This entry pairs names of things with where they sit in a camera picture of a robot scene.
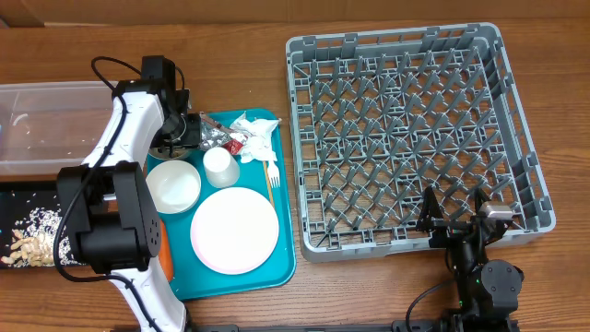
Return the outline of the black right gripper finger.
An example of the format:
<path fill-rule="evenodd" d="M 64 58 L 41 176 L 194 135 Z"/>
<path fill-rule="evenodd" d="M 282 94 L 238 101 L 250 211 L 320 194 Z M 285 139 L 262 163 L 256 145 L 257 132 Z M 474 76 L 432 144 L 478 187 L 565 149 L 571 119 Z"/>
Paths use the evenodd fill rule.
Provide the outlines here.
<path fill-rule="evenodd" d="M 443 213 L 431 186 L 427 187 L 422 196 L 422 208 L 416 223 L 417 231 L 434 231 L 443 224 Z"/>
<path fill-rule="evenodd" d="M 476 188 L 474 191 L 475 212 L 477 216 L 486 216 L 486 209 L 490 206 L 490 197 L 483 189 Z"/>

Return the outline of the white bowl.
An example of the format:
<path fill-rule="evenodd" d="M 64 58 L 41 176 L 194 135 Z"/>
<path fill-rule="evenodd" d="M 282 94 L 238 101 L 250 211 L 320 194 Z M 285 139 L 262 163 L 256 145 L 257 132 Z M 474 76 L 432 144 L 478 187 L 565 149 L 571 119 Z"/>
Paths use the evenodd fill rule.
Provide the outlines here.
<path fill-rule="evenodd" d="M 201 192 L 201 177 L 190 163 L 169 160 L 147 174 L 147 186 L 158 213 L 177 214 L 196 204 Z"/>

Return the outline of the orange carrot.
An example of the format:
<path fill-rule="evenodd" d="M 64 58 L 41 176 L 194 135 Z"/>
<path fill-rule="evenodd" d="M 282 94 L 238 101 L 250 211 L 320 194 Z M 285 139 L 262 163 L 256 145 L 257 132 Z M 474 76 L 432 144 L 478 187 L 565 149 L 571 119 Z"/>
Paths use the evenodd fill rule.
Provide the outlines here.
<path fill-rule="evenodd" d="M 160 222 L 161 227 L 161 246 L 159 251 L 159 262 L 163 269 L 164 275 L 168 281 L 174 278 L 174 268 L 171 258 L 171 248 L 166 226 L 163 221 Z"/>

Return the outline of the rice and peanut scraps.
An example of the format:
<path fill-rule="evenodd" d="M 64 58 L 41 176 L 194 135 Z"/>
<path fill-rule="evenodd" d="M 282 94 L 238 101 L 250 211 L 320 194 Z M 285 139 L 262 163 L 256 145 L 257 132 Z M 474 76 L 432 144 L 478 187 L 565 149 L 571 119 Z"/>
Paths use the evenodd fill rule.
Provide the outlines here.
<path fill-rule="evenodd" d="M 53 244 L 61 221 L 61 209 L 36 207 L 29 215 L 13 222 L 7 254 L 1 255 L 1 267 L 53 267 Z"/>

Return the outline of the grey bowl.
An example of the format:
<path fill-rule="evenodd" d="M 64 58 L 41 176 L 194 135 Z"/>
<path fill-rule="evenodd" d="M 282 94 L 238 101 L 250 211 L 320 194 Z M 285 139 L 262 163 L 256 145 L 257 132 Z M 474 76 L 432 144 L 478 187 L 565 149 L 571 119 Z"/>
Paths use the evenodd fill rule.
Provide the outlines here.
<path fill-rule="evenodd" d="M 178 148 L 170 152 L 167 148 L 159 150 L 158 148 L 151 148 L 148 155 L 156 160 L 186 160 L 194 151 L 187 148 Z"/>

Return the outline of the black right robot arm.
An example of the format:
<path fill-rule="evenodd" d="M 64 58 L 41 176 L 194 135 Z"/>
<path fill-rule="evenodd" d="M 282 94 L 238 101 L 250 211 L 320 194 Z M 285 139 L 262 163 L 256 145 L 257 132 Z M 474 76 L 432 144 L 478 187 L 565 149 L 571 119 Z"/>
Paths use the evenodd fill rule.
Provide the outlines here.
<path fill-rule="evenodd" d="M 513 210 L 495 203 L 481 189 L 475 192 L 475 214 L 468 221 L 445 219 L 429 186 L 417 229 L 429 232 L 431 248 L 445 250 L 445 264 L 453 274 L 459 307 L 447 309 L 431 324 L 433 331 L 516 331 L 510 314 L 518 308 L 525 279 L 519 267 L 490 260 L 486 246 L 498 242 L 513 224 Z"/>

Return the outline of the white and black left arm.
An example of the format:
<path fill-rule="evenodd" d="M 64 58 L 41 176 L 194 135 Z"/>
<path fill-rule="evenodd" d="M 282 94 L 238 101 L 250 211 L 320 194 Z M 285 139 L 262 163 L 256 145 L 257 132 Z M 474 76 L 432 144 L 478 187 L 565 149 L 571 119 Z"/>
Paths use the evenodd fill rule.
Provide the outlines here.
<path fill-rule="evenodd" d="M 158 259 L 160 217 L 143 166 L 152 148 L 198 148 L 200 119 L 188 112 L 190 92 L 176 85 L 183 73 L 172 60 L 145 56 L 136 73 L 108 86 L 112 117 L 95 149 L 81 165 L 58 173 L 65 212 L 53 261 L 69 281 L 109 280 L 142 331 L 196 331 Z"/>

